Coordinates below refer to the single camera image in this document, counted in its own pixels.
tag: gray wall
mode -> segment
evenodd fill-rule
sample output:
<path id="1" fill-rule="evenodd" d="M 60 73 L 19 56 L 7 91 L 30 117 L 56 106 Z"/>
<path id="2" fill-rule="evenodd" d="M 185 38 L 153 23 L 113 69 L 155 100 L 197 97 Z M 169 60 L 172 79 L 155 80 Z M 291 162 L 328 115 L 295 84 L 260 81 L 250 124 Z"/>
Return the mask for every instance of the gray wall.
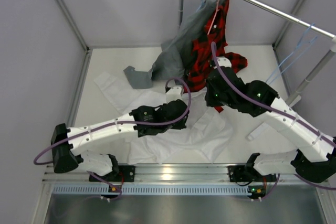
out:
<path id="1" fill-rule="evenodd" d="M 23 224 L 45 169 L 33 159 L 66 119 L 83 51 L 54 0 L 0 5 L 0 217 Z"/>
<path id="2" fill-rule="evenodd" d="M 201 0 L 185 0 L 185 14 Z M 261 0 L 290 11 L 295 0 Z M 90 46 L 159 44 L 177 30 L 178 0 L 65 0 Z M 242 0 L 232 0 L 227 40 L 232 44 L 270 44 L 283 20 Z"/>
<path id="3" fill-rule="evenodd" d="M 336 0 L 307 0 L 298 16 L 308 22 L 336 33 Z M 279 47 L 279 56 L 283 59 L 296 46 L 304 28 L 291 26 Z M 309 33 L 311 39 L 315 34 Z M 291 91 L 306 77 L 317 62 L 329 50 L 331 41 L 319 36 L 318 41 L 308 52 L 297 61 L 287 72 L 286 78 Z M 296 109 L 310 123 L 316 125 L 322 131 L 336 136 L 336 59 L 332 59 L 323 72 L 305 89 L 302 100 Z"/>

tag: clothing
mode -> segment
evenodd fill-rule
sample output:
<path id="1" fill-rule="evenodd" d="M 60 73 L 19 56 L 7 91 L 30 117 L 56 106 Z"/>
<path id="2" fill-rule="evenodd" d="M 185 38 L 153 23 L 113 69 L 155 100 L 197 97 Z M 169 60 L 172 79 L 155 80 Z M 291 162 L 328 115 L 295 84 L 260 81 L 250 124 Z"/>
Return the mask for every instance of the clothing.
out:
<path id="1" fill-rule="evenodd" d="M 151 90 L 135 90 L 127 83 L 104 72 L 95 79 L 104 96 L 121 113 L 125 114 L 142 105 L 158 106 L 165 103 L 165 95 Z M 205 90 L 192 94 L 192 103 L 186 129 L 168 130 L 156 136 L 127 139 L 130 143 L 129 164 L 154 159 L 164 163 L 173 154 L 185 149 L 197 150 L 213 163 L 226 147 L 233 128 L 224 113 L 208 108 Z M 182 99 L 187 102 L 187 95 Z"/>
<path id="2" fill-rule="evenodd" d="M 130 85 L 135 89 L 151 88 L 152 80 L 167 80 L 183 77 L 184 69 L 192 65 L 192 41 L 201 34 L 204 25 L 216 9 L 216 3 L 205 1 L 203 8 L 185 19 L 176 35 L 169 43 L 163 43 L 162 52 L 148 72 L 135 71 L 127 67 L 124 73 Z"/>
<path id="3" fill-rule="evenodd" d="M 192 57 L 194 64 L 188 69 L 185 81 L 192 92 L 199 91 L 205 87 L 205 80 L 214 69 L 211 66 L 212 53 L 211 42 L 216 42 L 217 52 L 216 56 L 225 56 L 232 64 L 235 73 L 247 66 L 247 59 L 239 54 L 233 52 L 226 53 L 224 47 L 227 46 L 225 38 L 225 24 L 226 16 L 229 8 L 229 0 L 225 0 L 222 5 L 218 7 L 218 13 L 213 24 L 213 28 L 209 35 L 207 32 L 213 20 L 211 18 L 207 21 L 203 28 L 203 33 L 200 37 L 193 41 Z"/>

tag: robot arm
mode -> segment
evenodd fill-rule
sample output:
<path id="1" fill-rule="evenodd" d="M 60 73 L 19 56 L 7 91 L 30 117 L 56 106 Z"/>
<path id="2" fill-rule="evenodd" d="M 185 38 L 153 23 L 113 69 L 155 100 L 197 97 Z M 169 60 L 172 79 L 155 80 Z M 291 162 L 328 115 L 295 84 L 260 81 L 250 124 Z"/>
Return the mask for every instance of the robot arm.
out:
<path id="1" fill-rule="evenodd" d="M 315 127 L 288 107 L 278 93 L 266 83 L 253 81 L 244 84 L 232 68 L 221 67 L 221 69 L 231 83 L 243 94 L 295 118 L 292 120 L 245 100 L 226 83 L 218 69 L 213 70 L 206 80 L 207 94 L 205 99 L 207 106 L 226 105 L 241 113 L 250 114 L 269 124 L 297 147 L 297 150 L 287 153 L 272 155 L 255 153 L 238 173 L 244 173 L 251 180 L 275 173 L 299 174 L 308 181 L 320 183 L 336 172 L 336 151 L 333 146 L 321 140 L 323 135 L 329 141 L 336 142 L 333 137 L 322 133 L 320 136 L 316 136 L 311 130 L 301 125 L 299 120 L 304 121 L 311 129 L 317 131 Z"/>
<path id="2" fill-rule="evenodd" d="M 110 121 L 84 127 L 66 128 L 65 124 L 57 125 L 51 144 L 66 138 L 69 138 L 69 141 L 52 149 L 54 172 L 66 173 L 78 168 L 99 176 L 118 174 L 118 162 L 113 155 L 97 154 L 89 150 L 94 146 L 125 137 L 157 135 L 168 129 L 184 129 L 188 113 L 181 120 L 166 124 L 186 111 L 187 105 L 180 99 L 182 93 L 182 87 L 175 86 L 166 93 L 167 104 L 157 107 L 140 106 Z"/>

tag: clothing rack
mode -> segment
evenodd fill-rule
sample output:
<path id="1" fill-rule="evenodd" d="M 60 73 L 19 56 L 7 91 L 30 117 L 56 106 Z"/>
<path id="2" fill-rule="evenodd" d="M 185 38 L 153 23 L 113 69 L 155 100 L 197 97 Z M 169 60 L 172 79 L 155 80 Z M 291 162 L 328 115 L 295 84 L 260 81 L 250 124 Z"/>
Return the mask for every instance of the clothing rack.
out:
<path id="1" fill-rule="evenodd" d="M 178 4 L 178 11 L 179 11 L 179 21 L 178 26 L 181 25 L 182 18 L 183 18 L 183 1 L 179 0 Z M 244 0 L 250 4 L 253 4 L 263 10 L 266 10 L 274 15 L 277 15 L 287 21 L 290 21 L 292 23 L 301 25 L 303 27 L 310 27 L 311 24 L 308 22 L 304 22 L 300 18 L 294 17 L 291 14 L 287 14 L 285 12 L 282 12 L 274 7 L 271 7 L 267 4 L 264 4 L 258 0 Z M 304 80 L 299 84 L 299 86 L 296 88 L 296 90 L 288 97 L 286 100 L 287 104 L 292 104 L 293 101 L 303 92 L 303 90 L 307 87 L 307 85 L 315 78 L 315 76 L 323 69 L 323 67 L 331 60 L 333 56 L 336 55 L 336 35 L 333 33 L 330 33 L 326 30 L 323 30 L 317 26 L 311 26 L 311 30 L 314 31 L 317 34 L 321 34 L 327 38 L 330 38 L 333 42 L 331 48 L 329 51 L 322 57 L 322 59 L 316 64 L 316 66 L 313 68 L 313 70 L 304 78 Z"/>

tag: metal rod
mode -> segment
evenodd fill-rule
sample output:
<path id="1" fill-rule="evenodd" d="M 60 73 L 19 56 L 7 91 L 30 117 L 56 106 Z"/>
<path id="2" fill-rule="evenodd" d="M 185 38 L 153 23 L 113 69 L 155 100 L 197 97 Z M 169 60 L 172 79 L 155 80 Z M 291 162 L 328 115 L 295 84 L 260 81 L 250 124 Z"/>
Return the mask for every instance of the metal rod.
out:
<path id="1" fill-rule="evenodd" d="M 179 11 L 179 21 L 178 21 L 178 26 L 181 26 L 182 23 L 182 18 L 183 18 L 183 2 L 184 0 L 178 0 L 178 11 Z"/>
<path id="2" fill-rule="evenodd" d="M 304 2 L 305 2 L 305 0 L 297 0 L 296 3 L 295 3 L 295 5 L 294 5 L 294 8 L 291 11 L 291 14 L 292 15 L 296 15 Z M 273 44 L 273 47 L 275 49 L 279 46 L 279 44 L 282 41 L 285 33 L 288 31 L 288 29 L 290 27 L 290 24 L 291 24 L 290 22 L 286 22 L 284 24 L 284 26 L 282 27 L 281 32 L 279 33 L 279 35 L 277 36 L 276 41 Z"/>
<path id="3" fill-rule="evenodd" d="M 69 115 L 67 116 L 67 122 L 66 122 L 67 127 L 74 126 L 75 124 L 79 102 L 80 102 L 80 98 L 82 96 L 82 92 L 83 92 L 83 88 L 85 84 L 85 78 L 86 78 L 86 75 L 89 69 L 91 55 L 92 55 L 92 50 L 89 50 L 84 57 L 84 61 L 83 61 L 83 64 L 80 70 L 79 78 L 76 83 L 76 89 L 71 99 Z"/>
<path id="4" fill-rule="evenodd" d="M 308 86 L 308 84 L 314 79 L 314 77 L 323 69 L 323 67 L 336 55 L 336 52 L 329 50 L 326 55 L 317 63 L 313 70 L 307 75 L 307 77 L 296 88 L 295 92 L 291 94 L 286 100 L 287 104 L 291 104 L 299 94 Z"/>
<path id="5" fill-rule="evenodd" d="M 296 17 L 294 17 L 294 16 L 292 16 L 290 14 L 284 13 L 284 12 L 278 10 L 278 9 L 275 9 L 274 7 L 266 5 L 266 4 L 264 4 L 264 3 L 260 2 L 260 1 L 257 1 L 257 0 L 244 0 L 244 1 L 246 1 L 246 2 L 248 2 L 250 4 L 253 4 L 253 5 L 255 5 L 255 6 L 261 8 L 261 9 L 264 9 L 264 10 L 270 12 L 270 13 L 273 13 L 273 14 L 281 17 L 281 18 L 284 18 L 284 19 L 286 19 L 286 20 L 288 20 L 290 22 L 299 24 L 299 25 L 307 27 L 307 28 L 310 26 L 309 23 L 304 22 L 301 19 L 296 18 Z M 323 30 L 321 28 L 318 28 L 316 26 L 312 26 L 311 30 L 313 30 L 313 31 L 315 31 L 315 32 L 317 32 L 319 34 L 322 34 L 322 35 L 324 35 L 324 36 L 326 36 L 328 38 L 331 38 L 331 39 L 333 39 L 335 37 L 335 34 L 332 34 L 332 33 L 328 32 L 328 31 L 325 31 L 325 30 Z"/>
<path id="6" fill-rule="evenodd" d="M 88 46 L 82 36 L 82 34 L 80 33 L 72 15 L 70 14 L 70 11 L 68 9 L 68 7 L 66 6 L 65 2 L 63 0 L 55 0 L 58 7 L 60 8 L 61 12 L 63 13 L 66 21 L 68 22 L 70 28 L 72 29 L 72 31 L 75 33 L 79 43 L 81 44 L 82 48 L 84 49 L 84 51 L 88 51 Z"/>

